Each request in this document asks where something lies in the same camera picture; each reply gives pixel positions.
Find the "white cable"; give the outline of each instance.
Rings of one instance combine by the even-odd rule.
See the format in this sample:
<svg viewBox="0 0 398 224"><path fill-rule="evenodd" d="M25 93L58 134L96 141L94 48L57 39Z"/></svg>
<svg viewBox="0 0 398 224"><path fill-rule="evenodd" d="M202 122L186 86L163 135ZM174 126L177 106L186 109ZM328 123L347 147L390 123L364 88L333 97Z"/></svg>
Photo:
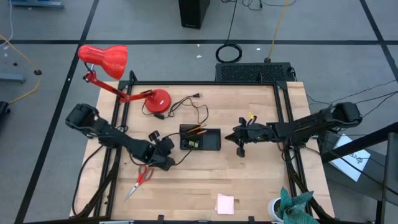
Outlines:
<svg viewBox="0 0 398 224"><path fill-rule="evenodd" d="M11 26L11 35L10 38L8 39L8 41L10 41L12 39L12 36L14 35L14 28L12 25L12 2L11 0L8 0L9 4L10 4L10 26Z"/></svg>

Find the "yellow cable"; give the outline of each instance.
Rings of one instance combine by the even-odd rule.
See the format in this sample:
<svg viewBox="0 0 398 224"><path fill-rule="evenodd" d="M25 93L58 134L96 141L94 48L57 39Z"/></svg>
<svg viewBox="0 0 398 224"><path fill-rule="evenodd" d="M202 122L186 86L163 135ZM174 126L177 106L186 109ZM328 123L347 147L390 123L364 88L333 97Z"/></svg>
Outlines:
<svg viewBox="0 0 398 224"><path fill-rule="evenodd" d="M275 28L274 38L272 39L271 49L269 51L268 58L271 58L271 53L272 53L272 50L274 49L274 42L275 42L275 39L276 39L276 34L278 33L278 29L279 29L280 23L282 22L282 18L285 15L285 11L286 11L286 8L287 8L288 5L289 5L289 0L286 0L285 6L284 6L284 10L282 11L282 14L279 17L278 25Z"/></svg>
<svg viewBox="0 0 398 224"><path fill-rule="evenodd" d="M39 70L39 67L31 60L29 59L26 55L24 55L22 52L20 52L16 47L13 46L12 43L10 43L3 35L0 34L0 37L6 41L7 44L9 44L16 52L18 52L22 57L24 57L34 68L36 71Z"/></svg>
<svg viewBox="0 0 398 224"><path fill-rule="evenodd" d="M18 100L22 99L23 97L25 97L25 96L27 96L27 95L29 95L29 94L33 93L34 91L36 91L36 90L37 90L37 87L39 87L39 85L40 85L40 77L37 77L37 83L36 83L36 86L35 86L35 88L34 88L33 90L31 90L31 91L29 91L29 92L27 92L27 93L23 94L22 96L20 96L20 97L16 98L15 100L12 100L12 101L10 101L10 102L9 102L9 104L11 104L11 103L15 103L16 101L18 101Z"/></svg>
<svg viewBox="0 0 398 224"><path fill-rule="evenodd" d="M22 57L24 57L24 58L35 68L35 71L39 71L38 66L37 66L31 59L29 59L26 55L24 55L21 51L19 51L16 47L14 47L3 35L0 34L0 37L1 37L4 41L6 41L6 43L9 44L16 52L18 52ZM15 100L10 101L9 104L15 103L16 101L22 99L23 97L25 97L25 96L27 96L27 95L33 93L34 91L37 90L37 88L39 87L39 85L40 85L40 77L37 77L37 83L36 83L36 86L35 86L35 88L34 88L33 90L31 90L31 91L29 91L29 92L23 94L22 96L16 98Z"/></svg>

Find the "wooden table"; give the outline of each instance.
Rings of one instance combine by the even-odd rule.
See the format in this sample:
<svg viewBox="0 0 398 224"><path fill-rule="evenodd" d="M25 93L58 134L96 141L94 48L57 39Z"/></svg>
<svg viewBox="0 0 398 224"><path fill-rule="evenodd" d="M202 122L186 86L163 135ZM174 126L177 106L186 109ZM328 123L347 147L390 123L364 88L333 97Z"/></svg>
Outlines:
<svg viewBox="0 0 398 224"><path fill-rule="evenodd" d="M303 83L288 83L290 104L294 119L310 114ZM193 98L197 105L206 104L209 118L207 128L221 128L221 151L193 151L179 166L165 172L155 168L152 179L124 202L124 197L137 178L137 166L129 159L123 149L112 219L156 220L164 215L165 220L248 220L254 216L257 221L270 220L267 203L279 196L281 187L289 190L285 162L277 145L271 142L246 144L246 157L236 155L237 145L224 137L232 133L238 125L240 116L247 118L251 112L258 116L257 122L278 121L274 92L271 86L133 86L133 94L148 89L167 90L172 102L184 96L201 93L201 98ZM101 90L96 107L99 115L111 120L115 95ZM197 112L191 106L181 106L174 118L165 120L141 113L144 100L130 104L127 134L138 139L148 140L148 134L158 130L160 136L178 131L180 124L196 124ZM176 147L170 155L178 162L187 151L179 149L179 136L171 137ZM85 159L99 144L96 139L89 140ZM307 144L317 148L314 140ZM104 158L103 149L93 157L83 171L76 209L80 211L98 188ZM310 150L302 149L302 162L309 190L324 210L334 217L328 186L320 156ZM215 203L218 194L234 196L234 215L217 215Z"/></svg>

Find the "gray carpet floor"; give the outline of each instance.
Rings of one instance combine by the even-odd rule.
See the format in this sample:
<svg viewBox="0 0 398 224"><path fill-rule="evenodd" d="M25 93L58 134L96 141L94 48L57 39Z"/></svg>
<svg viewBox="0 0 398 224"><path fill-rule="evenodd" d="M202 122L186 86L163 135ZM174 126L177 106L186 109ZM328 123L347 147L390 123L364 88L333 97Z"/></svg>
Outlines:
<svg viewBox="0 0 398 224"><path fill-rule="evenodd" d="M283 4L283 0L265 0ZM398 2L366 1L384 40L398 40ZM65 9L13 7L14 40L79 40L93 0L65 1ZM189 40L225 39L234 3L212 0L200 30L181 27L177 0L100 0L88 40ZM258 7L254 1L252 7ZM238 1L231 39L270 40L282 12L266 6L251 11ZM9 37L9 5L0 1L0 34ZM279 40L377 40L365 11L357 0L297 0L287 8L277 36ZM72 44L16 44L43 71L39 89L10 106L11 114L0 127L0 223L13 223L50 126L77 41ZM139 80L214 80L215 51L220 44L131 44L127 67ZM241 62L262 62L269 44L241 44ZM398 46L387 46L398 59ZM224 60L236 52L225 49ZM332 101L345 95L394 80L380 45L277 44L273 62L290 62L307 93L316 100ZM11 48L0 48L0 73L19 73L24 84L0 82L0 100L11 101L31 90L37 77L33 68ZM55 129L43 171L25 222L67 218L86 145L86 139L65 126L64 119L77 103L95 105L99 88L81 78L85 67L77 63L70 89ZM110 77L98 69L104 81ZM350 98L371 98L397 90L397 83ZM362 103L367 113L380 100ZM363 123L347 130L366 134L397 121L398 97L388 99ZM312 112L323 108L310 105ZM385 153L386 145L371 148ZM342 220L365 222L376 215L376 201L328 182L335 214ZM395 223L398 208L389 205L386 223Z"/></svg>

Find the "sticky note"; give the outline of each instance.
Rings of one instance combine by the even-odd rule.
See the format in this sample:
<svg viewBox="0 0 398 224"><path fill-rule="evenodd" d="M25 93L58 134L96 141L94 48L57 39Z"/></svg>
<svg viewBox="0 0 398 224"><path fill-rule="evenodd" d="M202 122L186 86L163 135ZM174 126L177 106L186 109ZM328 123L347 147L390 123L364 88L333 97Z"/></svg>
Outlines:
<svg viewBox="0 0 398 224"><path fill-rule="evenodd" d="M219 215L233 215L234 197L218 194L215 210Z"/></svg>

